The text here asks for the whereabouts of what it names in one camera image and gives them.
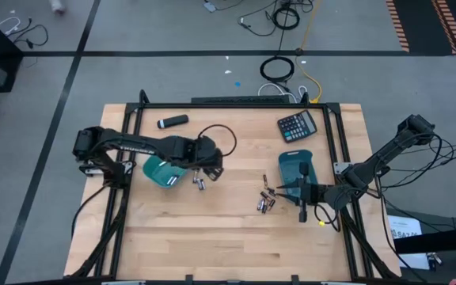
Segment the wooden tabletop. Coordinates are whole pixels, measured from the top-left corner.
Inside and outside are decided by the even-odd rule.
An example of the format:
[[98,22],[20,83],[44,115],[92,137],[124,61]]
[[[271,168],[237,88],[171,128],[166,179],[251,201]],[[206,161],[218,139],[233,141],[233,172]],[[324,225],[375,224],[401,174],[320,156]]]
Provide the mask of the wooden tabletop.
[[[102,127],[120,131],[123,104],[108,104]],[[353,162],[371,155],[371,145],[358,104],[342,104],[342,117]],[[290,150],[310,150],[318,183],[334,184],[325,122],[320,110],[310,109],[318,132],[309,138],[285,143],[276,121],[298,109],[145,109],[140,135],[163,138],[180,135],[195,138],[211,124],[225,124],[237,136],[237,149],[223,161],[218,181],[205,179],[199,191],[192,172],[170,189],[158,187],[142,171],[147,155],[137,155],[117,279],[287,281],[350,279],[344,238],[331,226],[321,227],[310,214],[298,222],[298,207],[280,198],[266,215],[257,211],[263,190],[263,174],[270,187],[281,185],[278,156]],[[187,114],[189,123],[160,130],[160,119]],[[331,115],[336,148],[342,161],[335,118]],[[205,133],[223,153],[233,146],[231,134],[222,128]],[[83,200],[101,186],[101,177],[88,178]],[[99,241],[108,190],[91,201],[78,216],[65,274],[80,267]],[[360,200],[367,239],[389,268],[400,275],[397,258],[387,245],[379,200]],[[358,244],[353,238],[359,274],[363,275]],[[108,272],[112,244],[108,247]]]

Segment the black metal frame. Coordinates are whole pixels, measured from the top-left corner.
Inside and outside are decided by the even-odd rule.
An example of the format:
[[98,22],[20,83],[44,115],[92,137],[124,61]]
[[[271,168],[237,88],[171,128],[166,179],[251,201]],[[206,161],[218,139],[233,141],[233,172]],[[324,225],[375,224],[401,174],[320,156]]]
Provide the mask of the black metal frame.
[[[346,135],[344,132],[344,124],[342,120],[342,115],[340,112],[340,105],[338,103],[326,103],[326,104],[309,104],[308,101],[303,101],[300,104],[231,104],[231,103],[223,103],[223,104],[191,104],[191,103],[177,103],[177,104],[163,104],[163,103],[150,103],[148,98],[145,96],[144,93],[140,93],[140,102],[139,103],[127,103],[126,108],[124,111],[124,119],[123,119],[123,126],[122,126],[122,132],[127,133],[129,129],[129,123],[131,120],[131,115],[135,112],[136,110],[136,121],[135,121],[135,127],[134,127],[134,134],[139,134],[140,132],[140,127],[142,124],[142,117],[143,117],[143,111],[146,108],[311,108],[311,109],[320,109],[323,112],[323,118],[325,121],[325,129],[326,129],[326,135],[327,135],[327,140],[329,144],[329,154],[330,154],[330,159],[332,161],[332,172],[333,171],[333,163],[338,162],[337,159],[337,152],[336,152],[336,147],[335,147],[335,141],[333,137],[333,130],[332,130],[332,123],[330,120],[330,112],[335,116],[336,119],[336,126],[337,130],[339,133],[339,140],[340,140],[340,148],[342,151],[342,157],[344,162],[349,162],[350,157],[349,157],[349,151],[348,151],[348,142],[346,140]],[[123,151],[119,151],[116,157],[116,160],[121,162],[123,160]],[[130,154],[130,160],[135,158],[135,153]],[[336,183],[339,181],[339,177],[336,175]],[[122,189],[123,191],[123,200],[127,199],[129,197],[129,192],[131,190],[131,177],[129,177],[130,184]],[[104,217],[104,225],[103,225],[103,230],[102,230],[102,235],[107,233],[108,227],[110,225],[113,212],[114,212],[114,207],[116,204],[116,191],[117,189],[110,189],[110,193],[108,196],[108,202],[107,202],[107,209],[105,212],[105,217]],[[359,228],[359,230],[363,233],[365,236],[365,231],[363,228],[363,218],[360,210],[360,206],[358,203],[358,200],[354,200],[352,202],[352,207],[353,207],[353,216],[354,220],[356,221],[356,224]],[[123,219],[126,218],[126,210],[123,213]],[[121,224],[120,228],[116,232],[115,236],[115,244],[114,244],[114,250],[112,254],[112,262],[110,264],[110,269],[109,269],[109,275],[113,276],[114,278],[117,276],[117,266],[119,263],[119,258],[120,258],[120,249],[122,245],[122,237],[124,233],[124,222]],[[347,253],[347,259],[348,259],[348,265],[349,265],[349,272],[351,276],[351,280],[358,279],[360,276],[358,274],[358,270],[356,267],[356,260],[355,260],[355,250],[353,248],[352,244],[352,236],[350,231],[346,228],[345,225],[343,225],[343,235],[344,235],[344,243],[346,246],[346,253]],[[367,257],[366,253],[364,251],[362,253],[362,258],[363,258],[363,267],[365,270],[365,277],[366,278],[373,278],[374,274],[372,272],[372,265],[371,261]],[[105,251],[101,254],[100,258],[98,259],[94,271],[95,276],[101,276],[103,272],[103,265],[104,265],[104,260],[105,260]]]

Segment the white paper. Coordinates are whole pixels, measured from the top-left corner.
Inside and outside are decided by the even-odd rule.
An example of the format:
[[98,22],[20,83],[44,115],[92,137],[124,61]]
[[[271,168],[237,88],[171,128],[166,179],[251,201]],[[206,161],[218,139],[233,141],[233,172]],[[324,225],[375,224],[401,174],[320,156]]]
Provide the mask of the white paper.
[[[393,239],[421,235],[420,222],[414,218],[403,218],[389,215],[388,219]],[[409,264],[411,268],[430,270],[428,266],[427,254],[425,253],[400,254],[400,256],[403,260],[405,260],[405,262],[407,262],[407,264]],[[402,268],[406,267],[400,260],[399,266]]]

